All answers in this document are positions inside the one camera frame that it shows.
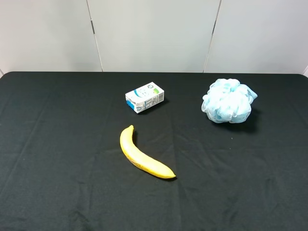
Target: small carton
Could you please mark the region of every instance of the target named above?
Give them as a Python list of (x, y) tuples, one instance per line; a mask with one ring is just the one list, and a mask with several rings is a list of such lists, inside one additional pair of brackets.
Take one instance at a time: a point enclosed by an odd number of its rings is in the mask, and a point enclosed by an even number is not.
[(139, 113), (164, 101), (164, 93), (164, 90), (152, 82), (126, 93), (125, 98), (126, 103)]

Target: wrinkled fabric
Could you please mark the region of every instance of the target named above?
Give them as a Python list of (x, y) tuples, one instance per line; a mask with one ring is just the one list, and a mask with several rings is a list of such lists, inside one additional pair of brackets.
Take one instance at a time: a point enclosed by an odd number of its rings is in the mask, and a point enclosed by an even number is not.
[(242, 123), (251, 113), (250, 104), (257, 97), (237, 79), (217, 79), (203, 96), (201, 110), (215, 123)]
[[(235, 77), (259, 93), (248, 120), (205, 119), (204, 87)], [(152, 81), (166, 98), (136, 114), (125, 93)], [(301, 75), (8, 73), (0, 231), (307, 231), (307, 89)], [(127, 160), (129, 125), (176, 179)]]

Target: white wall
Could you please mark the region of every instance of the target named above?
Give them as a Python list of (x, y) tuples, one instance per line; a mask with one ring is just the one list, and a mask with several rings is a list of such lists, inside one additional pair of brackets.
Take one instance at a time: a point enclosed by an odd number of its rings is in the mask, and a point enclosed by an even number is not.
[(223, 0), (205, 72), (302, 74), (307, 9), (307, 0)]
[(101, 71), (86, 0), (1, 0), (0, 64), (10, 71)]
[(104, 71), (202, 72), (219, 0), (89, 0)]

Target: yellow banana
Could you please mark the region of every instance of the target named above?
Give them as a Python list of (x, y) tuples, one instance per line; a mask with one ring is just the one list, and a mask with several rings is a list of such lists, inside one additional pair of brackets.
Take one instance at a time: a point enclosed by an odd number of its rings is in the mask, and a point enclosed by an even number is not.
[(134, 126), (124, 129), (120, 136), (120, 145), (127, 159), (136, 167), (160, 178), (174, 178), (170, 168), (141, 152), (133, 143)]

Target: black table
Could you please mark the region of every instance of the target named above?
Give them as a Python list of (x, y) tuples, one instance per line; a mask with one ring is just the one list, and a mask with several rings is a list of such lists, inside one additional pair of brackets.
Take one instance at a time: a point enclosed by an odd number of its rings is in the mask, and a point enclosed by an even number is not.
[[(201, 111), (217, 78), (258, 94), (242, 124)], [(125, 93), (166, 100), (139, 115)], [(119, 146), (174, 170), (161, 180)], [(301, 75), (12, 72), (0, 79), (1, 231), (307, 231), (308, 78)]]

